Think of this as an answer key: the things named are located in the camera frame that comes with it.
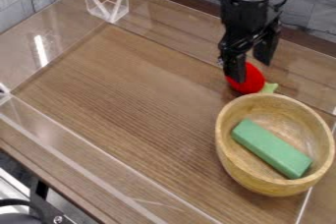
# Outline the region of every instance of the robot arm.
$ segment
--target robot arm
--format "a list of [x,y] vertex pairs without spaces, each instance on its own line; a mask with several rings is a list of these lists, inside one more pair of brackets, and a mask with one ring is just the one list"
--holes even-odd
[[245,81],[246,51],[270,64],[279,38],[279,14],[283,0],[270,5],[269,0],[219,0],[225,35],[218,43],[218,61],[223,73],[238,83]]

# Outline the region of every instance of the green sponge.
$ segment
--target green sponge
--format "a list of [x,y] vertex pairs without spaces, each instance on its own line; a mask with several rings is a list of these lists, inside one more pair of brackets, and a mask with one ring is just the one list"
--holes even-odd
[[250,120],[239,122],[230,136],[289,179],[302,176],[310,158]]

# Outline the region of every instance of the wooden bowl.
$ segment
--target wooden bowl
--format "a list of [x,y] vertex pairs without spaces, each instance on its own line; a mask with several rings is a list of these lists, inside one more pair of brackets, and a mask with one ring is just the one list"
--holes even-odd
[[[243,118],[311,158],[302,178],[286,179],[230,138],[230,131]],[[217,116],[214,138],[217,156],[229,176],[265,196],[291,196],[307,190],[333,161],[334,143],[325,122],[309,107],[278,94],[249,94],[230,101]]]

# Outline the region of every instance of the red object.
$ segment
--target red object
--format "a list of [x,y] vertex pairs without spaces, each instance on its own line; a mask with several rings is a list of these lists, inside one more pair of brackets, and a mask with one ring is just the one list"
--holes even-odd
[[250,64],[245,63],[246,78],[242,84],[237,83],[230,77],[225,77],[231,88],[242,94],[255,93],[265,85],[265,78],[258,69]]

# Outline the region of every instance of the bowl rim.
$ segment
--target bowl rim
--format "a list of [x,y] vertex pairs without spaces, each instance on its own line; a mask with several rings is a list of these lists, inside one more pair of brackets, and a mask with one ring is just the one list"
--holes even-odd
[[[319,168],[314,171],[314,173],[311,173],[310,175],[307,175],[306,177],[302,177],[299,179],[295,180],[286,180],[286,179],[270,179],[265,176],[255,176],[255,174],[250,173],[243,167],[241,167],[238,164],[235,164],[233,162],[233,160],[230,159],[230,155],[226,155],[227,153],[225,152],[225,148],[222,148],[222,140],[221,140],[221,119],[222,116],[226,112],[226,110],[235,104],[239,103],[242,100],[249,99],[249,97],[251,96],[271,96],[271,97],[277,97],[281,99],[287,100],[289,102],[293,102],[297,106],[299,106],[309,114],[311,114],[311,116],[315,117],[315,119],[319,121],[321,123],[321,127],[326,133],[327,136],[327,144],[330,146],[329,151],[327,151],[327,157],[322,163],[322,165],[319,166]],[[235,99],[233,99],[230,102],[227,102],[222,109],[218,112],[217,118],[215,118],[215,123],[214,123],[214,142],[215,142],[215,146],[221,149],[226,159],[234,164],[234,166],[243,172],[246,173],[249,176],[251,176],[253,178],[255,178],[257,180],[261,180],[263,182],[271,183],[271,184],[277,184],[279,186],[295,186],[295,185],[301,185],[305,183],[309,183],[311,181],[314,181],[315,179],[321,178],[321,176],[325,174],[325,172],[327,171],[331,162],[333,162],[333,157],[334,157],[334,139],[331,136],[331,132],[330,129],[326,125],[326,123],[323,122],[322,118],[319,117],[319,115],[311,110],[311,108],[309,108],[305,104],[302,104],[299,101],[294,100],[293,98],[281,95],[281,94],[274,94],[274,93],[253,93],[253,94],[246,94],[242,95],[239,97],[237,97]]]

